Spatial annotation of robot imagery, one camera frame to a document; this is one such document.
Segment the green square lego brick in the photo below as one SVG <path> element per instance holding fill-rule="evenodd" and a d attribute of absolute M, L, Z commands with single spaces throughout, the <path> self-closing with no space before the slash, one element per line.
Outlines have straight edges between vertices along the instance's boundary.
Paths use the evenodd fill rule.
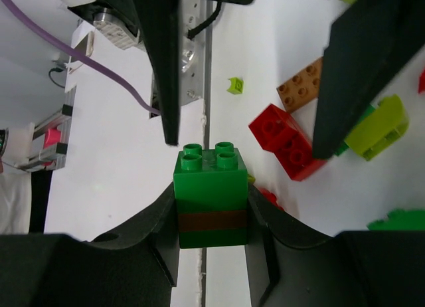
<path fill-rule="evenodd" d="M 248 172 L 233 143 L 185 145 L 173 186 L 181 249 L 246 244 Z"/>

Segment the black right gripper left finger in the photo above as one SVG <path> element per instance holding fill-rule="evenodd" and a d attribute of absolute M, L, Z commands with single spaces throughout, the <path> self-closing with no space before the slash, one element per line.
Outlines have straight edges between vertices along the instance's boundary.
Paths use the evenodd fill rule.
<path fill-rule="evenodd" d="M 93 241 L 1 237 L 2 306 L 168 306 L 177 284 L 174 189 Z"/>

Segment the green slope lego brick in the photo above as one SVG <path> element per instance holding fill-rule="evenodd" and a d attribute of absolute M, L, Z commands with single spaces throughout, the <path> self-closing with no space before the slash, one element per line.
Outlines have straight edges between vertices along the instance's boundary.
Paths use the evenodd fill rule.
<path fill-rule="evenodd" d="M 356 154 L 362 156 L 367 150 L 367 142 L 370 138 L 367 136 L 371 136 L 368 134 L 368 128 L 371 127 L 373 123 L 370 115 L 375 112 L 375 107 L 368 105 L 368 108 L 365 110 L 360 120 L 355 124 L 355 127 L 351 130 L 351 132 L 345 137 L 341 145 L 336 149 L 335 155 L 340 156 L 347 149 L 351 148 Z"/>

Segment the green lego plate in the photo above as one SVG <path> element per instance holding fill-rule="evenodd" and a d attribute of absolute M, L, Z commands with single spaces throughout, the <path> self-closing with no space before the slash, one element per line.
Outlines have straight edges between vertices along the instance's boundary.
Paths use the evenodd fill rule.
<path fill-rule="evenodd" d="M 369 231 L 424 231 L 424 209 L 395 209 L 367 225 Z"/>

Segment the lime curved lego brick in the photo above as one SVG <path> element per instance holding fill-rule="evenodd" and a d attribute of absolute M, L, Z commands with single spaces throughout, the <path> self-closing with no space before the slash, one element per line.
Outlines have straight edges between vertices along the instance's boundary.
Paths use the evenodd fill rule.
<path fill-rule="evenodd" d="M 400 139 L 410 123 L 404 104 L 396 94 L 384 97 L 370 117 L 373 123 L 367 133 L 371 136 L 367 136 L 370 140 L 367 142 L 367 150 L 362 153 L 366 161 L 371 161 Z"/>

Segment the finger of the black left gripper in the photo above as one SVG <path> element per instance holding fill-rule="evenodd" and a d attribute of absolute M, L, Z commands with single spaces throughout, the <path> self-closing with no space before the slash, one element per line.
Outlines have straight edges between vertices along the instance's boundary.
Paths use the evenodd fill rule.
<path fill-rule="evenodd" d="M 330 158 L 368 104 L 424 46 L 424 0 L 356 0 L 323 54 L 313 156 Z"/>

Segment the red rounded lego brick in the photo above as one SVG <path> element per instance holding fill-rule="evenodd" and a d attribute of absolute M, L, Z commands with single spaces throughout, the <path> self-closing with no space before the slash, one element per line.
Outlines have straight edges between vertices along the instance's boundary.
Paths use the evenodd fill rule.
<path fill-rule="evenodd" d="M 276 197 L 275 194 L 273 194 L 272 192 L 270 192 L 267 189 L 262 188 L 262 187 L 259 188 L 258 190 L 271 204 L 273 204 L 279 210 L 285 211 L 285 209 L 278 203 L 278 198 Z"/>

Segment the brown lego plate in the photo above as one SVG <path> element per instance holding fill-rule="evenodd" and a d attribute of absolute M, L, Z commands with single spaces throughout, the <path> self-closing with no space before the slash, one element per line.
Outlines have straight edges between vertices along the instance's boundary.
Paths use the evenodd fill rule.
<path fill-rule="evenodd" d="M 317 98 L 322 66 L 323 58 L 319 57 L 276 88 L 287 113 L 291 114 Z"/>

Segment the small red lego brick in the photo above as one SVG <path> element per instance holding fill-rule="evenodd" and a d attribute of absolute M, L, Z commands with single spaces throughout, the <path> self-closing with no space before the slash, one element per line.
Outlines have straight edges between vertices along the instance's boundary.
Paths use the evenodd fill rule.
<path fill-rule="evenodd" d="M 419 81 L 418 81 L 418 94 L 422 94 L 424 92 L 425 92 L 425 69 L 420 74 Z"/>

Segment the red rectangular lego brick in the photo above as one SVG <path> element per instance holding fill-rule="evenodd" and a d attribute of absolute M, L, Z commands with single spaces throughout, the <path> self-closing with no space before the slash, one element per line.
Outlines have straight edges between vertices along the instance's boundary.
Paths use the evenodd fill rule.
<path fill-rule="evenodd" d="M 327 161 L 313 157 L 312 142 L 295 119 L 274 104 L 267 106 L 249 125 L 260 147 L 273 153 L 293 181 L 303 181 Z"/>

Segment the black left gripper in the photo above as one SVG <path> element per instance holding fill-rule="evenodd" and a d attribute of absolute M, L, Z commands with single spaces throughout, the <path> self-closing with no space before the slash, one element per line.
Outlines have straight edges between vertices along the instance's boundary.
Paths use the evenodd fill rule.
<path fill-rule="evenodd" d="M 131 0 L 158 93 L 165 143 L 177 146 L 180 126 L 181 0 Z M 249 5 L 254 0 L 211 0 Z"/>

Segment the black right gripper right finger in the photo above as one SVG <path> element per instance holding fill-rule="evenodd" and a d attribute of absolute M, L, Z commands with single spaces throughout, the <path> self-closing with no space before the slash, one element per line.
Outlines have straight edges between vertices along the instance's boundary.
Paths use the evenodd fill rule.
<path fill-rule="evenodd" d="M 248 188 L 246 266 L 253 306 L 423 306 L 422 231 L 327 236 Z"/>

